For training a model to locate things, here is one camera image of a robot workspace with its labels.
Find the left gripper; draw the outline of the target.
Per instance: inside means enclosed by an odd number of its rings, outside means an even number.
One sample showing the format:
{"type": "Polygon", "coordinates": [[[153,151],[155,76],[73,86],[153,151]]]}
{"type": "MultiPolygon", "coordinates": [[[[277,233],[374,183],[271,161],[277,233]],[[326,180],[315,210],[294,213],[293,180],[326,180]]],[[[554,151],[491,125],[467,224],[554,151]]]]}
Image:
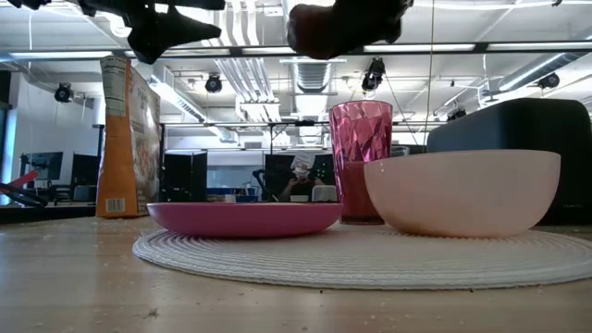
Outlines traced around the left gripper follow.
{"type": "Polygon", "coordinates": [[[181,14],[177,6],[223,10],[225,0],[80,0],[82,12],[93,17],[106,12],[131,28],[128,43],[143,63],[153,64],[173,46],[218,38],[221,29],[181,14]]]}

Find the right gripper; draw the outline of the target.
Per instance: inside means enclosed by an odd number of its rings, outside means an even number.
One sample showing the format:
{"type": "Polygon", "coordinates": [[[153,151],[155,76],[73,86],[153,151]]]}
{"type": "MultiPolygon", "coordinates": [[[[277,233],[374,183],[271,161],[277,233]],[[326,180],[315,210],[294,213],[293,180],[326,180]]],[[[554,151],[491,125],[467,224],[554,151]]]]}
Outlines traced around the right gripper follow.
{"type": "Polygon", "coordinates": [[[414,0],[337,0],[335,11],[360,19],[394,20],[385,21],[372,29],[365,42],[393,44],[401,37],[400,18],[413,5],[414,0]]]}

